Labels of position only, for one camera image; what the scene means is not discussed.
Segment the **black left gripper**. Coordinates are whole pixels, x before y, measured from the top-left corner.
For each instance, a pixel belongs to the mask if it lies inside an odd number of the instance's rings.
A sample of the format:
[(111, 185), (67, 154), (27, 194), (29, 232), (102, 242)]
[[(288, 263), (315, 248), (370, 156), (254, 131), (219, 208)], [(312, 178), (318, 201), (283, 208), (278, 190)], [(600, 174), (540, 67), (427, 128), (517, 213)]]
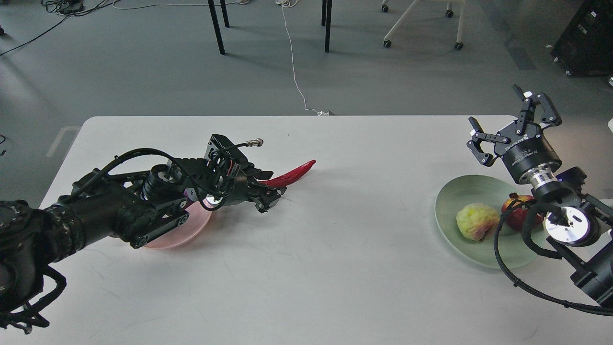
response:
[(210, 209), (252, 202), (260, 213), (268, 212), (282, 198), (287, 183), (273, 178), (272, 171), (255, 168), (241, 152), (242, 147), (263, 146), (263, 139), (234, 144), (224, 135), (212, 135), (200, 159), (182, 159), (185, 177), (195, 182), (197, 202)]

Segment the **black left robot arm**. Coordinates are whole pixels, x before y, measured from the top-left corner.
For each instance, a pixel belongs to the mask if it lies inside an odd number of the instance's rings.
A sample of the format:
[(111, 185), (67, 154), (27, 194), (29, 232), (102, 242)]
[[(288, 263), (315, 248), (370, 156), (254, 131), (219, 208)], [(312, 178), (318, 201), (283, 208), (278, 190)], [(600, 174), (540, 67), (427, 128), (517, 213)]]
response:
[(74, 182), (69, 195), (46, 209), (21, 199), (1, 202), (1, 326), (29, 334), (48, 327), (40, 312), (66, 288), (51, 267), (105, 237), (138, 249), (183, 225), (193, 203), (214, 211), (252, 202), (260, 213), (283, 196), (287, 183), (256, 168), (242, 147), (212, 135), (201, 159), (179, 159), (164, 151), (127, 151)]

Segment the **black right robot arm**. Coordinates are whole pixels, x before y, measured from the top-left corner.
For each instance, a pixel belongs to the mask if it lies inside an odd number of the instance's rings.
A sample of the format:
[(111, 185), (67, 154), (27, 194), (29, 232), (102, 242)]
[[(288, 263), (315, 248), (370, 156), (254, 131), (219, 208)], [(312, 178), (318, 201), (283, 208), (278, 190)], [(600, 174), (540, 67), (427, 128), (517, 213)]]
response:
[(574, 285), (596, 305), (554, 298), (518, 278), (499, 253), (502, 222), (493, 235), (497, 264), (515, 287), (531, 295), (565, 308), (611, 316), (612, 243), (607, 243), (587, 261), (573, 253), (573, 248), (595, 244), (604, 235), (601, 225), (612, 224), (612, 208), (582, 191), (587, 176), (581, 168), (558, 172), (561, 159), (546, 140), (544, 131), (561, 125), (562, 120), (549, 96), (543, 92), (525, 92), (517, 85), (513, 89), (522, 102), (515, 120), (495, 134), (488, 134), (475, 118), (469, 118), (473, 131), (467, 147), (480, 164), (490, 167), (496, 159), (501, 159), (515, 183), (532, 186), (534, 200), (527, 202), (527, 217), (521, 231), (523, 243), (541, 257), (566, 260), (574, 268), (571, 275)]

